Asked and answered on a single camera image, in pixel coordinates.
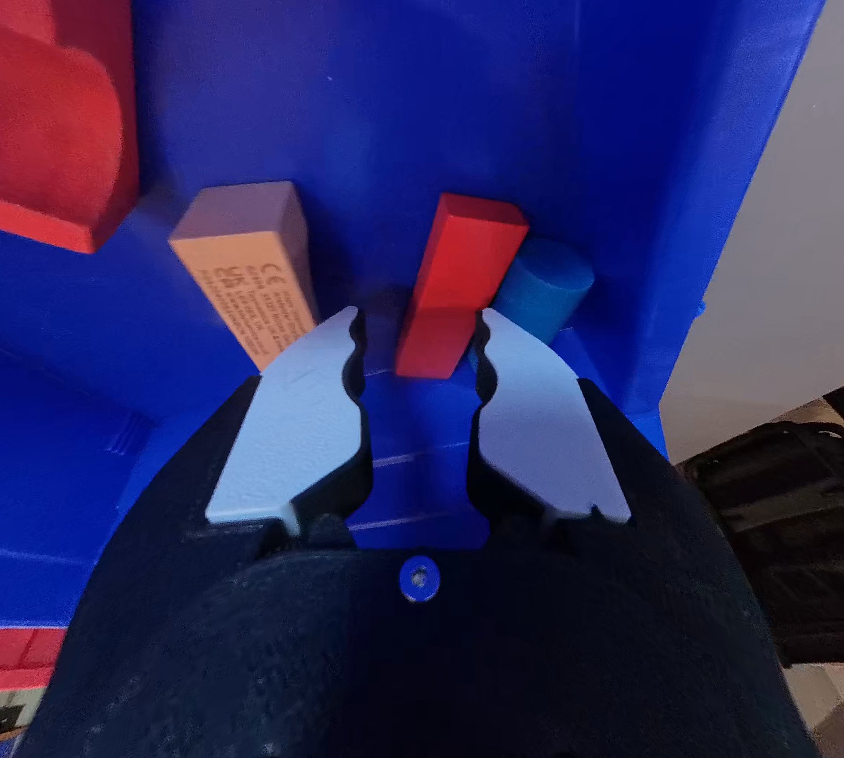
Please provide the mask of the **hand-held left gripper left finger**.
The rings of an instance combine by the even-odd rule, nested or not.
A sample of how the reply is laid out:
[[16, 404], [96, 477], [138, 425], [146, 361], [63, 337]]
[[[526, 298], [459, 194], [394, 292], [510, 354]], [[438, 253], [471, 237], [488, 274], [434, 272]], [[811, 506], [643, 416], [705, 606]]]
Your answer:
[[346, 307], [262, 373], [214, 493], [212, 525], [277, 521], [306, 534], [343, 524], [371, 494], [371, 429], [362, 402], [364, 312]]

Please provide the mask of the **pale wooden block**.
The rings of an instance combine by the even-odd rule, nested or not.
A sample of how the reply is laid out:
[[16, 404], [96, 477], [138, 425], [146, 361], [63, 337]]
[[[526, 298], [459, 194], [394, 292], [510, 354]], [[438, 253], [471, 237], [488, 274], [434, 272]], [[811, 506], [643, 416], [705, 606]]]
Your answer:
[[169, 243], [259, 372], [320, 323], [292, 182], [202, 189]]

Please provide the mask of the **red plastic bin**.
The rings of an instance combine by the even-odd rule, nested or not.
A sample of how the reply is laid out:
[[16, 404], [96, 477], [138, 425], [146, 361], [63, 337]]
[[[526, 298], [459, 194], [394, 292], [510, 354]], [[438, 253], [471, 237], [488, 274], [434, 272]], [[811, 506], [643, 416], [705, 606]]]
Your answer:
[[3, 627], [1, 692], [47, 688], [66, 633], [65, 627]]

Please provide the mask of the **blue plastic bin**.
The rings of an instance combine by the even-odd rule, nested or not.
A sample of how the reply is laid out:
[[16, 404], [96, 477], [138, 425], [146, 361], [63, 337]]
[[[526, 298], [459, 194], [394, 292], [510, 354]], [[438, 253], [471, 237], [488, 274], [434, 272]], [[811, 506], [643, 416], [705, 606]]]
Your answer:
[[95, 254], [2, 232], [2, 626], [66, 627], [128, 507], [257, 371], [168, 238], [292, 181], [322, 317], [365, 310], [364, 546], [480, 545], [472, 407], [392, 371], [440, 193], [597, 285], [554, 342], [643, 429], [826, 0], [133, 0], [142, 199]]

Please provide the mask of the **blue wooden cylinder block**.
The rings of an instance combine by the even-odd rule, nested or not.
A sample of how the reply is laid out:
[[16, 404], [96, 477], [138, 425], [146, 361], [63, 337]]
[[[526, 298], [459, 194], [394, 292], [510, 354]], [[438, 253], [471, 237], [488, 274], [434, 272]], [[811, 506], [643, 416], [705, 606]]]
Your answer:
[[520, 246], [490, 308], [552, 345], [594, 280], [592, 267], [571, 246], [532, 235]]

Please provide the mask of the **red wooden arch block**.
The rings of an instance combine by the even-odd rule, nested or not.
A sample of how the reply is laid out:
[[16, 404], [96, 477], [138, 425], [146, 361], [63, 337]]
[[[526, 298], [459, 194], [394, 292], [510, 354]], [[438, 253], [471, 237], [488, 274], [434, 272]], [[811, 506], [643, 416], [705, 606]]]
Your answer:
[[2, 230], [93, 254], [133, 210], [132, 0], [1, 0]]

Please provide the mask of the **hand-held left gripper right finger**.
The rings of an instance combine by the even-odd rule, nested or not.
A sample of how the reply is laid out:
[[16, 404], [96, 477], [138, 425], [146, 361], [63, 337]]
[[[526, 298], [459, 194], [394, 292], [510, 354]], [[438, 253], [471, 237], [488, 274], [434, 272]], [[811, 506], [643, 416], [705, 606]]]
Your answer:
[[579, 377], [553, 350], [492, 308], [477, 314], [469, 499], [491, 532], [631, 512]]

